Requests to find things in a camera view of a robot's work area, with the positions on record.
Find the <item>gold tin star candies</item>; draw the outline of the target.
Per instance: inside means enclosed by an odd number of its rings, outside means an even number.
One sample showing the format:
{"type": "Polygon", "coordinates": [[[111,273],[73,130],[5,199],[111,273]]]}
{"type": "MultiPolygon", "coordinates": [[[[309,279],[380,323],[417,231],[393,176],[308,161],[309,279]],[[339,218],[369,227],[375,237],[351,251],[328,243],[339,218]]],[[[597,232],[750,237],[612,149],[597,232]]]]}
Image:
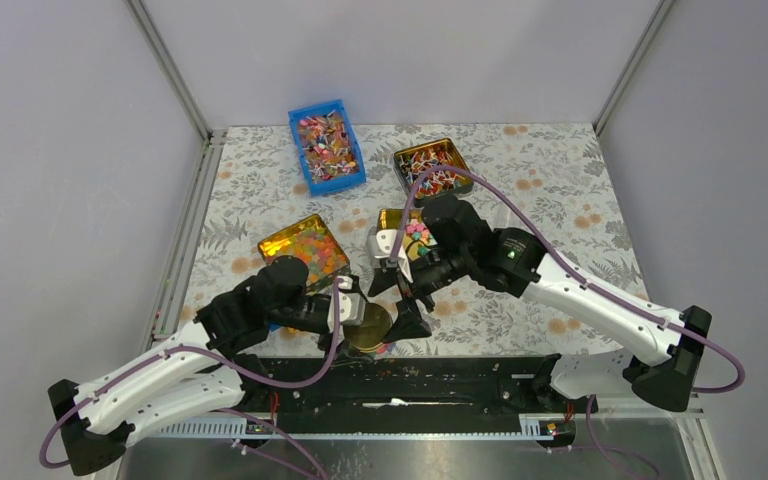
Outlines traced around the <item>gold tin star candies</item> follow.
{"type": "MultiPolygon", "coordinates": [[[[377,230],[396,229],[401,223],[401,209],[382,209],[378,215],[377,230]]],[[[428,254],[437,242],[421,217],[420,210],[411,210],[403,237],[403,248],[409,261],[428,254]]]]}

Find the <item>white round jar lid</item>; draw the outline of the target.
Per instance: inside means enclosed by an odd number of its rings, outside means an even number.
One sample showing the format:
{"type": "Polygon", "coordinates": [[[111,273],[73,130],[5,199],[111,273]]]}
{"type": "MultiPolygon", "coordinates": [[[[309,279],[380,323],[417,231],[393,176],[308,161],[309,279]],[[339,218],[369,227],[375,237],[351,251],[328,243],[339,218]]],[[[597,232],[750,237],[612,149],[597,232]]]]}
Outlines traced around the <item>white round jar lid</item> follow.
{"type": "Polygon", "coordinates": [[[350,346],[362,353],[375,353],[385,346],[384,339],[392,325],[392,317],[385,307],[369,303],[362,322],[346,325],[343,331],[350,346]]]}

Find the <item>clear plastic scoop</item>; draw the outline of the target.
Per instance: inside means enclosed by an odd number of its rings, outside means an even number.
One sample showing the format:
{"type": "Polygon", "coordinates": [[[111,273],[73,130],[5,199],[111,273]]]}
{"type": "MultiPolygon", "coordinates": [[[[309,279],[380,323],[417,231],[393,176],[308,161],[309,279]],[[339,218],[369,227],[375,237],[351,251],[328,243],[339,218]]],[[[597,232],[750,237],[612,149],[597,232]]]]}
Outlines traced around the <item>clear plastic scoop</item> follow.
{"type": "Polygon", "coordinates": [[[503,208],[496,213],[495,226],[499,229],[516,228],[526,230],[527,227],[521,219],[511,210],[503,208]]]}

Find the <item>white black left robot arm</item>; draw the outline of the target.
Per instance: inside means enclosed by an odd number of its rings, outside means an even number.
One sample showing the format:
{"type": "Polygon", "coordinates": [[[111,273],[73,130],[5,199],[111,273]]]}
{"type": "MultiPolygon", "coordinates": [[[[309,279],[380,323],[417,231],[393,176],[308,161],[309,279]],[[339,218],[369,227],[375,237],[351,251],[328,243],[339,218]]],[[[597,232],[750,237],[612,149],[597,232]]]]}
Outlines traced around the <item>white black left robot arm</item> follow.
{"type": "Polygon", "coordinates": [[[337,357],[341,328],[363,322],[367,298],[355,275],[336,277],[328,294],[308,293],[308,276],[302,260],[280,256],[118,369],[82,384],[51,385],[56,423],[40,447],[41,465],[93,474],[169,425],[238,404],[256,411],[269,401],[271,387],[317,383],[337,357]],[[273,325],[320,335],[327,355],[315,374],[282,381],[243,365],[242,353],[265,341],[273,325]]]}

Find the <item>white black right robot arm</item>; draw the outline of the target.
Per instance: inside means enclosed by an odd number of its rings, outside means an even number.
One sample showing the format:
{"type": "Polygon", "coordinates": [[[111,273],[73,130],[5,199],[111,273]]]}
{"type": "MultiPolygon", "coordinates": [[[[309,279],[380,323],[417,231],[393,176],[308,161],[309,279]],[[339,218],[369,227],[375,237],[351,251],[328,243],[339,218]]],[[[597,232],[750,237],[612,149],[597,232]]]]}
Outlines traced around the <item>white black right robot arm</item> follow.
{"type": "Polygon", "coordinates": [[[491,227],[469,202],[452,195],[428,203],[421,217],[435,243],[415,260],[395,229],[367,239],[374,265],[369,295],[391,287],[401,295],[385,342],[429,337],[420,311],[433,310],[433,293],[468,277],[486,290],[569,314],[620,344],[603,354],[545,357],[533,380],[533,396],[543,410],[557,412],[571,400],[626,392],[662,410],[687,409],[710,328],[708,311],[644,301],[551,254],[526,230],[491,227]]]}

